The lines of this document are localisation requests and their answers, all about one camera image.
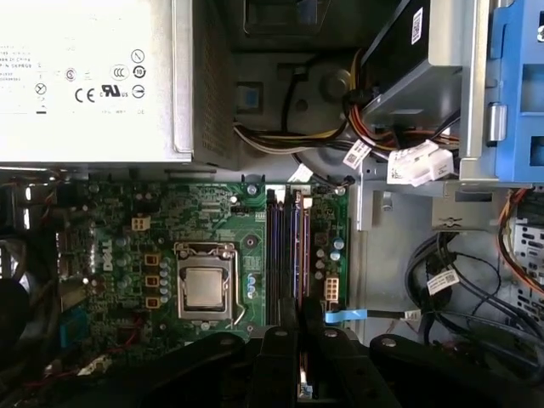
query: cable label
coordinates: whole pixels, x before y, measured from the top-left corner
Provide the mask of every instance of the cable label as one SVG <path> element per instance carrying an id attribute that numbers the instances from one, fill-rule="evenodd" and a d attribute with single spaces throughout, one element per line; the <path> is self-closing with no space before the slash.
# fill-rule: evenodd
<path id="1" fill-rule="evenodd" d="M 287 183 L 308 183 L 313 175 L 314 172 L 300 163 L 297 171 L 287 180 Z"/>
<path id="2" fill-rule="evenodd" d="M 434 294 L 443 291 L 446 287 L 450 287 L 456 283 L 459 283 L 457 272 L 453 269 L 446 270 L 427 282 L 428 294 L 433 296 Z"/>
<path id="3" fill-rule="evenodd" d="M 343 164 L 356 170 L 360 164 L 371 154 L 371 148 L 357 140 L 349 149 L 348 154 L 343 159 Z"/>

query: white connector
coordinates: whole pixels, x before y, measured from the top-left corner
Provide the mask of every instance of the white connector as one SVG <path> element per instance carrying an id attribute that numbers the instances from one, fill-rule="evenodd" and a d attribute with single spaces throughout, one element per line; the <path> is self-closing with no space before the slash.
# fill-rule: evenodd
<path id="1" fill-rule="evenodd" d="M 340 298 L 340 279 L 325 279 L 325 300 L 327 302 L 337 302 Z"/>

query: power supply unit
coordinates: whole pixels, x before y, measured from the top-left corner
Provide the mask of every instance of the power supply unit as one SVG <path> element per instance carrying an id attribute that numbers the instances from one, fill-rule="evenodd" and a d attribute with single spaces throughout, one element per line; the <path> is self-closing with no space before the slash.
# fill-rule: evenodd
<path id="1" fill-rule="evenodd" d="M 234 79 L 208 0 L 0 0 L 0 162 L 234 169 Z"/>

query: motherboard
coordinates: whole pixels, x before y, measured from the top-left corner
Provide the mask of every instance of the motherboard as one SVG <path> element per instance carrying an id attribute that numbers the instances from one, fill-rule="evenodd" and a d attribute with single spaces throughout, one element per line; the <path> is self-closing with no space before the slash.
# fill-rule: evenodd
<path id="1" fill-rule="evenodd" d="M 266 184 L 85 184 L 86 221 L 58 239 L 61 276 L 82 276 L 86 292 L 63 314 L 63 348 L 78 343 L 89 358 L 107 353 L 137 365 L 214 332 L 248 339 L 278 323 L 280 298 L 345 308 L 347 191 L 280 190 L 278 197 L 278 186 Z"/>

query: mounting screw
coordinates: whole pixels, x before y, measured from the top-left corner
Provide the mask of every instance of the mounting screw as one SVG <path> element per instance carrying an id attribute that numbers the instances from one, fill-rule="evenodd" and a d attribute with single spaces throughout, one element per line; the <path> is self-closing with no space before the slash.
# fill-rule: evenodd
<path id="1" fill-rule="evenodd" d="M 396 347 L 397 342 L 395 342 L 392 338 L 384 338 L 382 339 L 382 345 L 385 347 Z"/>
<path id="2" fill-rule="evenodd" d="M 337 187 L 336 189 L 334 189 L 334 194 L 336 194 L 337 196 L 345 195 L 346 194 L 345 187 Z"/>
<path id="3" fill-rule="evenodd" d="M 247 194 L 250 196 L 255 196 L 258 193 L 258 188 L 255 184 L 249 184 L 247 186 Z"/>

